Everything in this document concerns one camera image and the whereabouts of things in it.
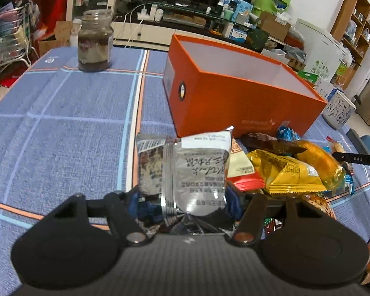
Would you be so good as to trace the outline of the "silver foil snack pouch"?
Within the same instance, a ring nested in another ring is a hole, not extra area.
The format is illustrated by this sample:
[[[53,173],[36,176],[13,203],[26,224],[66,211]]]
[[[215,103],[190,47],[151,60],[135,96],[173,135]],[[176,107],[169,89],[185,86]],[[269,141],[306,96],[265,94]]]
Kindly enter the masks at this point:
[[[169,139],[164,144],[161,207],[168,226],[183,216],[225,209],[232,129]]]

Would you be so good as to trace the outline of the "white patterned cup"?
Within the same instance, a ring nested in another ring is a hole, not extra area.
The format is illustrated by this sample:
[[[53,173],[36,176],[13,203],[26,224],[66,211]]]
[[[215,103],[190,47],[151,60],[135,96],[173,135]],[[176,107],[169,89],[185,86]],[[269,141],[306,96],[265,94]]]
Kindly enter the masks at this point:
[[[322,112],[322,118],[335,130],[342,128],[356,111],[353,102],[341,91],[336,91]]]

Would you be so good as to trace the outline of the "dark brown snack wrapper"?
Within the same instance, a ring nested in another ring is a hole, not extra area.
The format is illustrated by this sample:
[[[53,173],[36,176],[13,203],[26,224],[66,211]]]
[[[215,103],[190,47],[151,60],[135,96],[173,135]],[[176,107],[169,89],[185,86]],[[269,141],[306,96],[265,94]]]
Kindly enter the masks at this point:
[[[292,155],[305,152],[307,149],[295,142],[277,139],[267,134],[250,133],[240,137],[240,141],[248,150],[265,150],[274,154]]]

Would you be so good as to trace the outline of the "blue checked tablecloth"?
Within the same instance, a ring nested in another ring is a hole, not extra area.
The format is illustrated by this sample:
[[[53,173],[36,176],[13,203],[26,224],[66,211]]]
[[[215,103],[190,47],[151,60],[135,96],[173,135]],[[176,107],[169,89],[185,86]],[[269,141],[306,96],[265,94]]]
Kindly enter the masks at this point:
[[[12,267],[13,243],[54,207],[78,192],[100,199],[130,190],[130,136],[174,136],[162,83],[166,52],[114,48],[109,70],[78,70],[77,49],[50,50],[12,85],[0,101],[0,295],[20,286]],[[365,239],[370,236],[370,172],[357,166],[357,193],[332,203],[337,218]],[[135,267],[80,291],[52,293],[31,287],[17,295],[229,295],[215,274],[205,284],[180,273],[170,277]],[[334,291],[291,287],[262,268],[247,267],[235,295],[370,295],[360,286]]]

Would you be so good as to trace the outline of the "red-topped clear cracker packet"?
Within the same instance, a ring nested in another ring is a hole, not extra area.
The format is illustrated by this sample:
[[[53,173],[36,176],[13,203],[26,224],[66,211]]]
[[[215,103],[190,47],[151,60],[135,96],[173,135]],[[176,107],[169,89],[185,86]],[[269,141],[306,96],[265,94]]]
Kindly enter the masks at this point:
[[[331,154],[333,154],[335,152],[346,153],[344,147],[339,142],[332,139],[330,136],[327,136],[326,140],[329,143]],[[354,169],[353,169],[353,166],[352,166],[351,163],[349,163],[349,162],[340,162],[340,164],[342,165],[342,167],[344,168],[344,170],[346,171],[347,174],[354,175]]]

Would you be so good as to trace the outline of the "blue cookie snack packet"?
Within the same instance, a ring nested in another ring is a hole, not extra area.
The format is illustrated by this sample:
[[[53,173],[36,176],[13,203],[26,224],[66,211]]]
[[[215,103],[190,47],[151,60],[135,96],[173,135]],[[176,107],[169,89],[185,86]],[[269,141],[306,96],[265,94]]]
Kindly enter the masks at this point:
[[[277,130],[276,138],[280,140],[290,141],[290,142],[301,139],[301,137],[298,135],[297,132],[295,132],[295,130],[289,127],[285,127],[285,126],[279,127],[279,129]]]

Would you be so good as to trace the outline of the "orange cardboard box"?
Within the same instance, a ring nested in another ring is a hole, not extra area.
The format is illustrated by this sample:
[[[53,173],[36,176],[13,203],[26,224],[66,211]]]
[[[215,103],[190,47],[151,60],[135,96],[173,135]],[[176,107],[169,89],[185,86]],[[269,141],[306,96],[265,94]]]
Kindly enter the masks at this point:
[[[162,81],[179,137],[229,126],[236,138],[282,126],[302,136],[327,104],[276,59],[190,36],[172,37]]]

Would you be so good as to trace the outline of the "red white snack packet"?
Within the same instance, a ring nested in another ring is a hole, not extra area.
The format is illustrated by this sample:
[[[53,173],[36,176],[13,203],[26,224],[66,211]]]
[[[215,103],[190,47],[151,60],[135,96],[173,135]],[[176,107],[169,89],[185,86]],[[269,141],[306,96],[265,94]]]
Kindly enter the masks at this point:
[[[230,149],[226,179],[240,192],[261,190],[265,187],[265,181],[234,138]]]

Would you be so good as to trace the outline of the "white TV cabinet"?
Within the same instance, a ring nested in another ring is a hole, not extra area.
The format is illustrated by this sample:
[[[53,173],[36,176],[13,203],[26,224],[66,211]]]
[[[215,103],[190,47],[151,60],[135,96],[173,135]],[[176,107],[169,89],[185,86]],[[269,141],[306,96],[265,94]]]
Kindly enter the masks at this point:
[[[144,48],[168,51],[173,35],[190,36],[203,39],[204,36],[180,29],[156,25],[113,22],[113,44],[125,48]]]

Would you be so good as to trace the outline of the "yellow crinkled snack packet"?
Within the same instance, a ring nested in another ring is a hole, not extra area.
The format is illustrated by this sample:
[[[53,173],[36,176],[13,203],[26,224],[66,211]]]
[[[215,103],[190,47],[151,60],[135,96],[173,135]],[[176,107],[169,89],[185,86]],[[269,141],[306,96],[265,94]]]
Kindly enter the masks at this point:
[[[269,194],[301,194],[326,190],[316,169],[300,160],[259,149],[248,153],[247,158],[265,181]]]

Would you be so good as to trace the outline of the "wooden bookshelf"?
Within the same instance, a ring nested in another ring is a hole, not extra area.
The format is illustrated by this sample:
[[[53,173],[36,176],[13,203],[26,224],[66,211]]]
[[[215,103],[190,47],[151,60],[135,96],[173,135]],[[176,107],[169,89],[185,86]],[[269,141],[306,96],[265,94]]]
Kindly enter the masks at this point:
[[[370,1],[343,0],[330,34],[350,51],[358,69],[370,48]]]

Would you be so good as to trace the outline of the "golden yellow snack bag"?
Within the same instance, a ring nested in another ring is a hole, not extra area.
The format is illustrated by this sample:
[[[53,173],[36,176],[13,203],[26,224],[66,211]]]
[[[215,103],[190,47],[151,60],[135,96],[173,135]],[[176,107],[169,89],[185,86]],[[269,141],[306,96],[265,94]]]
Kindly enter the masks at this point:
[[[346,172],[330,153],[307,140],[296,140],[294,143],[304,149],[295,154],[296,159],[314,167],[327,190],[336,191],[344,187]]]

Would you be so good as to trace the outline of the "glass jar dark contents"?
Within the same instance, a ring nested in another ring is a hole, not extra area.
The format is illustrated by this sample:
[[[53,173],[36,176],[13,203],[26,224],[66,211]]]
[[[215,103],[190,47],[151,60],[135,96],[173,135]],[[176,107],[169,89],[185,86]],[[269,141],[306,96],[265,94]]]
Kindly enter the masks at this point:
[[[108,9],[85,11],[78,33],[78,62],[82,72],[100,72],[111,65],[112,13]]]

